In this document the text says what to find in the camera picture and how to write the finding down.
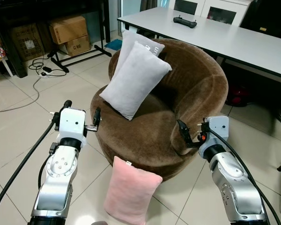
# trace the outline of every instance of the round swivel chair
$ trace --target round swivel chair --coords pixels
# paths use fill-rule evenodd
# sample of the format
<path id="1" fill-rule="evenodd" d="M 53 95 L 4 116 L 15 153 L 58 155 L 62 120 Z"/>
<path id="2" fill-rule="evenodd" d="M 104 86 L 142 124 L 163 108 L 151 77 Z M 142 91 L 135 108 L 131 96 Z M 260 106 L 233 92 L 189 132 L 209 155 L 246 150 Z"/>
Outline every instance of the round swivel chair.
<path id="1" fill-rule="evenodd" d="M 172 39 L 155 39 L 165 45 L 159 58 L 170 71 L 146 97 L 132 121 L 106 103 L 99 94 L 91 102 L 91 114 L 101 108 L 102 121 L 96 136 L 110 164 L 114 156 L 130 161 L 136 168 L 156 173 L 163 181 L 177 175 L 196 157 L 197 149 L 187 149 L 179 133 L 177 119 L 197 136 L 197 124 L 222 109 L 228 82 L 217 62 L 201 49 Z M 119 51 L 109 63 L 112 78 Z"/>

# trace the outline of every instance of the white table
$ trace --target white table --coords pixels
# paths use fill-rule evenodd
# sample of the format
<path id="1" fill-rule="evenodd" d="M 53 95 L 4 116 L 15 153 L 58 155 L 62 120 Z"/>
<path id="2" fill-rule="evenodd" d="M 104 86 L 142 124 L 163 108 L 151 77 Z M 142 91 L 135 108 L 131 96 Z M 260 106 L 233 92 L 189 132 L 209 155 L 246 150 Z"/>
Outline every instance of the white table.
<path id="1" fill-rule="evenodd" d="M 194 29 L 173 22 L 173 17 L 194 21 Z M 203 17 L 157 7 L 118 18 L 166 38 L 181 40 L 218 56 L 281 77 L 281 39 Z"/>

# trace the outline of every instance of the gray pillow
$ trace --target gray pillow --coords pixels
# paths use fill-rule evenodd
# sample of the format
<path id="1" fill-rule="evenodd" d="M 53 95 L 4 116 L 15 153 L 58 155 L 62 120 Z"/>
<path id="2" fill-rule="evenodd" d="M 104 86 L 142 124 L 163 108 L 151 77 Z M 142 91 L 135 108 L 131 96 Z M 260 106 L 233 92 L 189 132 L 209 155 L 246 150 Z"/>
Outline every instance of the gray pillow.
<path id="1" fill-rule="evenodd" d="M 146 96 L 170 70 L 167 62 L 135 41 L 118 75 L 100 96 L 126 119 L 132 120 Z"/>
<path id="2" fill-rule="evenodd" d="M 123 63 L 127 59 L 131 49 L 133 48 L 134 42 L 137 41 L 143 46 L 148 46 L 150 52 L 158 56 L 159 53 L 164 49 L 164 45 L 152 41 L 151 39 L 144 37 L 140 34 L 133 33 L 131 31 L 125 30 L 123 33 L 123 43 L 121 48 L 120 56 L 118 57 L 118 63 L 116 70 L 114 71 L 113 78 L 118 74 Z"/>

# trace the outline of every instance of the tile floor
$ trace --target tile floor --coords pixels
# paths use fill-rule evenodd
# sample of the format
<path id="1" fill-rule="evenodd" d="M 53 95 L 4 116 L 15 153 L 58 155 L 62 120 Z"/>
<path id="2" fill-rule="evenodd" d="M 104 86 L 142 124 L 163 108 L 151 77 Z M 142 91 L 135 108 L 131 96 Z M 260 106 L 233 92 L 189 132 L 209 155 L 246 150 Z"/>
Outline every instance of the tile floor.
<path id="1" fill-rule="evenodd" d="M 117 38 L 117 34 L 113 33 L 112 37 Z M 58 110 L 65 100 L 71 99 L 74 107 L 88 111 L 90 123 L 90 101 L 96 91 L 109 82 L 108 64 L 109 57 L 100 56 L 71 66 L 70 73 L 64 77 L 42 79 L 36 85 L 40 98 L 35 103 L 0 113 L 0 191 L 47 127 L 49 112 Z M 0 110 L 35 99 L 32 84 L 36 79 L 34 71 L 29 71 L 23 79 L 0 76 Z M 281 124 L 258 105 L 246 108 L 225 105 L 222 113 L 230 118 L 229 142 L 247 163 L 281 219 L 281 172 L 276 171 L 281 164 Z M 0 205 L 0 225 L 23 225 L 29 221 L 37 194 L 38 170 L 56 136 L 56 132 L 51 132 L 46 137 L 10 187 Z M 111 172 L 112 167 L 95 135 L 89 133 L 73 183 L 68 225 L 90 225 L 99 220 L 109 225 L 122 224 L 103 209 Z M 229 224 L 205 160 L 196 157 L 179 175 L 160 185 L 151 200 L 147 221 L 148 225 Z"/>

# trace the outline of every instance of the remote control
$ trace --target remote control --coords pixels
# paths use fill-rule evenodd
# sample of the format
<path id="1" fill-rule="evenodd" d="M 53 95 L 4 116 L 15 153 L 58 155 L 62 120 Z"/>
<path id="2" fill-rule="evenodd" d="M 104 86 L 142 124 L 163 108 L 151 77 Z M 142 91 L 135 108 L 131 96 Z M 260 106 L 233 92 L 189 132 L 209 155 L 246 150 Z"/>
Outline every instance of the remote control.
<path id="1" fill-rule="evenodd" d="M 180 24 L 188 26 L 190 28 L 194 28 L 195 26 L 197 26 L 196 20 L 194 22 L 191 22 L 191 21 L 183 19 L 180 15 L 179 15 L 179 17 L 174 17 L 173 22 L 180 23 Z"/>

